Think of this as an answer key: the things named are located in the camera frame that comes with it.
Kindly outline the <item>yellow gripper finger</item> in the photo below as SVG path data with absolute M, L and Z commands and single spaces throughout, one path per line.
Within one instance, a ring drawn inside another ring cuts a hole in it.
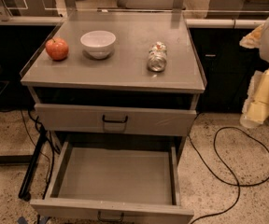
M 248 98 L 244 102 L 240 124 L 256 128 L 269 117 L 269 68 L 256 71 L 248 86 Z
M 239 42 L 239 45 L 246 49 L 258 49 L 261 44 L 263 25 L 258 26 L 252 32 L 245 35 Z

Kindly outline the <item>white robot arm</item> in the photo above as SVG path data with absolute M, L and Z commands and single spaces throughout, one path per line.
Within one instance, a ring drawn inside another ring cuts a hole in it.
M 241 47 L 258 49 L 260 58 L 269 63 L 269 17 L 264 24 L 255 28 L 239 42 Z M 246 128 L 256 128 L 269 117 L 269 68 L 256 71 L 248 86 L 240 124 Z

